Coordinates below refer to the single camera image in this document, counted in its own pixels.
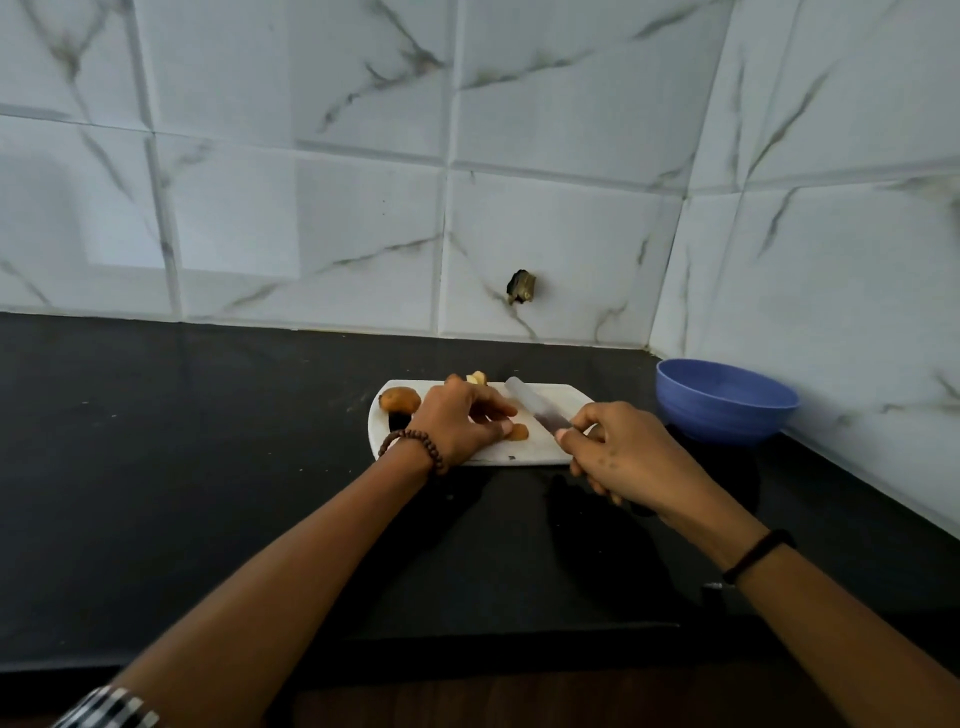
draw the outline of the wrist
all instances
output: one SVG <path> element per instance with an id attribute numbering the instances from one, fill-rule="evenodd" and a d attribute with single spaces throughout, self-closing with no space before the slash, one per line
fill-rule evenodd
<path id="1" fill-rule="evenodd" d="M 434 462 L 420 440 L 402 438 L 394 442 L 382 459 L 389 459 L 393 467 L 424 479 L 433 470 Z"/>
<path id="2" fill-rule="evenodd" d="M 716 486 L 690 513 L 664 519 L 721 571 L 734 567 L 770 529 Z"/>

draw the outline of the knife blade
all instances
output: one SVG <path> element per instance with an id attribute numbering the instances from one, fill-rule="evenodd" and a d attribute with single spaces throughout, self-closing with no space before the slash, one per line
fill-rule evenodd
<path id="1" fill-rule="evenodd" d="M 515 376 L 507 379 L 505 384 L 510 394 L 516 397 L 520 401 L 520 404 L 526 407 L 530 414 L 534 416 L 534 419 L 543 425 L 551 435 L 558 429 L 573 427 L 573 425 L 570 424 L 570 420 L 560 414 L 560 410 L 557 409 L 553 402 L 534 392 L 529 384 L 526 384 Z"/>

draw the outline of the hand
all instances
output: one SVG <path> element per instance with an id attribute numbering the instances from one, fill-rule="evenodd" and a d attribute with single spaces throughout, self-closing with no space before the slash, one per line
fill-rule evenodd
<path id="1" fill-rule="evenodd" d="M 514 424 L 507 418 L 515 414 L 516 407 L 492 387 L 450 375 L 443 386 L 426 393 L 410 429 L 426 432 L 444 464 L 453 467 L 509 435 Z"/>
<path id="2" fill-rule="evenodd" d="M 626 498 L 664 517 L 685 515 L 704 496 L 723 491 L 650 412 L 627 402 L 592 402 L 558 430 L 560 447 L 573 455 L 570 471 L 587 475 L 593 490 Z M 583 431 L 591 425 L 589 435 Z"/>

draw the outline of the white tile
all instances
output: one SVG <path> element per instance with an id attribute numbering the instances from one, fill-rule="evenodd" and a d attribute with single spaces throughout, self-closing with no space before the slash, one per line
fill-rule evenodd
<path id="1" fill-rule="evenodd" d="M 0 117 L 0 304 L 171 314 L 147 140 Z"/>
<path id="2" fill-rule="evenodd" d="M 685 189 L 731 4 L 467 0 L 456 158 Z"/>
<path id="3" fill-rule="evenodd" d="M 124 0 L 0 2 L 0 113 L 146 129 Z"/>
<path id="4" fill-rule="evenodd" d="M 466 171 L 450 193 L 442 334 L 646 343 L 679 198 Z M 536 296 L 509 306 L 521 268 Z"/>
<path id="5" fill-rule="evenodd" d="M 797 431 L 960 524 L 960 178 L 748 192 L 702 354 L 800 391 Z"/>
<path id="6" fill-rule="evenodd" d="M 139 2 L 156 126 L 438 157 L 446 0 Z"/>
<path id="7" fill-rule="evenodd" d="M 733 191 L 747 178 L 799 0 L 740 0 L 717 66 L 691 191 Z"/>
<path id="8" fill-rule="evenodd" d="M 959 159 L 957 28 L 955 0 L 804 2 L 752 180 Z"/>
<path id="9" fill-rule="evenodd" d="M 656 354 L 698 354 L 739 201 L 739 194 L 684 200 L 650 332 L 650 348 Z"/>
<path id="10" fill-rule="evenodd" d="M 439 170 L 157 141 L 188 319 L 430 330 Z"/>

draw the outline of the black wristband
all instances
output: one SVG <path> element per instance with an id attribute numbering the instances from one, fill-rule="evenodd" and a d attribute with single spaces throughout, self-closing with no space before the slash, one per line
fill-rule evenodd
<path id="1" fill-rule="evenodd" d="M 732 569 L 724 571 L 723 580 L 728 584 L 735 584 L 736 580 L 740 578 L 740 574 L 749 569 L 757 561 L 762 559 L 780 544 L 787 544 L 791 548 L 797 547 L 797 543 L 793 540 L 793 536 L 790 535 L 789 531 L 785 531 L 782 528 L 777 528 L 757 541 L 756 546 L 747 551 L 743 558 L 736 563 L 736 566 L 734 566 Z"/>

